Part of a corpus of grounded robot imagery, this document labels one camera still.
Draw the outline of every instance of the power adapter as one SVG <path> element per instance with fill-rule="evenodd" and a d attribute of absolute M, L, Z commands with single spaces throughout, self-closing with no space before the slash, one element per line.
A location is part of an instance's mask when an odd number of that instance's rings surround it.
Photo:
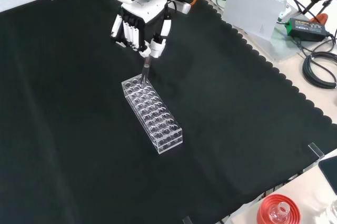
<path fill-rule="evenodd" d="M 307 20 L 291 18 L 285 25 L 288 36 L 297 37 L 302 41 L 322 41 L 328 36 L 325 26 Z"/>

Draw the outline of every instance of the white table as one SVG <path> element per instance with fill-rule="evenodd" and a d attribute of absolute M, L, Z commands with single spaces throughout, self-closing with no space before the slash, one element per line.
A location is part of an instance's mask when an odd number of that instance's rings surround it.
<path fill-rule="evenodd" d="M 334 150 L 324 158 L 336 155 L 337 150 Z M 318 165 L 274 193 L 285 195 L 296 203 L 301 213 L 302 224 L 320 224 L 320 215 L 336 199 L 335 193 Z M 256 224 L 257 211 L 261 203 L 262 200 L 233 217 L 233 224 Z"/>

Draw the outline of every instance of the black cable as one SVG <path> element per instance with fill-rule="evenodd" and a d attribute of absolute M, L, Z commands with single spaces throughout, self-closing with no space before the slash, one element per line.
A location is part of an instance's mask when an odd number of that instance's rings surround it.
<path fill-rule="evenodd" d="M 298 0 L 294 0 L 294 1 L 296 5 L 301 5 L 307 12 L 309 12 L 318 23 L 321 23 L 320 20 L 310 10 L 308 10 L 303 4 L 301 4 Z"/>
<path fill-rule="evenodd" d="M 220 6 L 219 3 L 217 2 L 217 0 L 215 0 L 215 3 L 217 5 L 217 7 L 219 7 L 220 9 L 224 9 L 224 7 Z"/>
<path fill-rule="evenodd" d="M 322 89 L 337 89 L 337 79 L 335 77 L 335 75 L 328 70 L 326 67 L 323 67 L 322 65 L 318 64 L 317 62 L 315 62 L 314 60 L 316 58 L 324 58 L 324 59 L 328 59 L 328 60 L 333 60 L 335 62 L 337 62 L 337 55 L 334 53 L 331 53 L 331 51 L 334 49 L 334 46 L 336 44 L 336 39 L 332 34 L 329 34 L 329 37 L 331 38 L 328 41 L 323 42 L 322 44 L 318 45 L 316 48 L 314 48 L 312 51 L 305 48 L 302 44 L 301 41 L 297 42 L 298 47 L 301 49 L 302 53 L 306 56 L 306 58 L 304 59 L 304 63 L 302 66 L 302 72 L 303 72 L 303 76 L 304 78 L 311 83 L 312 85 L 322 88 Z M 316 52 L 316 50 L 321 47 L 322 45 L 326 44 L 327 42 L 331 42 L 332 41 L 332 47 L 326 51 L 319 51 Z M 311 52 L 311 54 L 306 54 L 304 50 L 307 50 L 309 52 Z M 316 66 L 324 69 L 329 75 L 332 76 L 334 82 L 326 82 L 324 80 L 319 79 L 315 73 L 313 72 L 312 68 L 311 68 L 311 63 L 315 64 Z"/>

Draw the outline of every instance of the clear tape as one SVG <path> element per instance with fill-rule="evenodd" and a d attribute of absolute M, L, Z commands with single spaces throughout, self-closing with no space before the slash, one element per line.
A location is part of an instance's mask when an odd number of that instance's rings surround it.
<path fill-rule="evenodd" d="M 309 148 L 318 156 L 319 160 L 325 157 L 325 154 L 316 146 L 315 143 L 310 143 Z"/>
<path fill-rule="evenodd" d="M 193 224 L 189 216 L 185 217 L 183 219 L 183 222 L 184 222 L 184 224 Z"/>

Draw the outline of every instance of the robotic arm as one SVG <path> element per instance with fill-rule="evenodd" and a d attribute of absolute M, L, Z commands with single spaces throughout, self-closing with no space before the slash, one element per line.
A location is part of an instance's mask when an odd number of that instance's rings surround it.
<path fill-rule="evenodd" d="M 145 58 L 143 78 L 146 82 L 151 57 L 158 58 L 166 46 L 171 29 L 171 0 L 118 0 L 122 2 L 120 13 L 112 27 L 111 38 L 121 46 L 130 46 Z M 145 25 L 163 16 L 161 30 L 153 35 L 151 42 L 145 40 Z"/>

